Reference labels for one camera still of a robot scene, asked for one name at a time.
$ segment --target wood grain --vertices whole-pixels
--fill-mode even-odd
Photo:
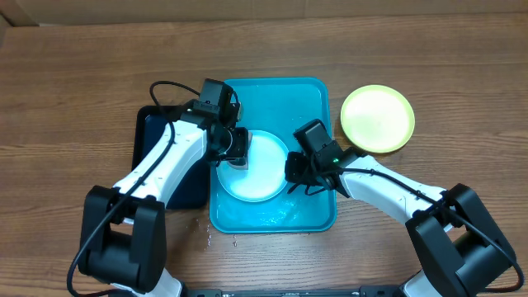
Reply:
[[[345,97],[369,83],[398,89],[416,130],[378,159],[427,184],[473,187],[526,269],[527,37],[526,14],[13,28],[0,49],[0,295],[68,295],[84,196],[129,171],[137,110],[160,79],[321,78],[342,146]],[[387,215],[343,197],[338,211],[324,233],[236,238],[210,226],[207,209],[170,213],[167,268],[191,288],[223,290],[398,284],[420,269]],[[509,271],[496,285],[515,280]],[[75,286],[106,287],[85,276]]]

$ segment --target wooden table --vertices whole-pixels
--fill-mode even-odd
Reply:
[[[528,269],[527,38],[526,14],[8,29],[0,295],[67,295],[84,197],[129,171],[136,113],[162,79],[200,87],[204,78],[321,78],[343,147],[345,97],[371,83],[396,88],[416,129],[378,159],[426,184],[473,187]],[[159,97],[191,98],[169,87]],[[324,233],[236,238],[210,226],[207,209],[171,213],[167,268],[191,288],[223,290],[398,284],[420,269],[406,230],[387,215],[341,196],[338,212]],[[495,285],[515,281],[509,271]],[[80,275],[74,284],[106,287]]]

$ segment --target blue plastic tray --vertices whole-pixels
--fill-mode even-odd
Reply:
[[[225,81],[237,92],[243,118],[237,126],[264,130],[281,139],[289,151],[300,151],[293,133],[313,119],[332,131],[328,90],[317,78],[249,78]],[[224,233],[318,232],[336,221],[335,191],[306,196],[304,186],[293,193],[288,184],[277,196],[263,202],[232,197],[211,171],[210,219]]]

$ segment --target round plate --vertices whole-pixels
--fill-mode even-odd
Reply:
[[[284,166],[288,148],[275,135],[252,130],[247,152],[247,170],[235,169],[222,162],[217,168],[218,179],[233,197],[248,202],[273,198],[286,186]]]
[[[360,87],[341,108],[341,125],[348,139],[372,153],[403,147],[414,131],[413,108],[398,91],[380,85]]]

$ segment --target lime green plate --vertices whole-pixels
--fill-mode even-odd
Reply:
[[[398,91],[380,85],[360,87],[341,108],[341,125],[360,149],[389,153],[403,147],[414,131],[413,108]]]

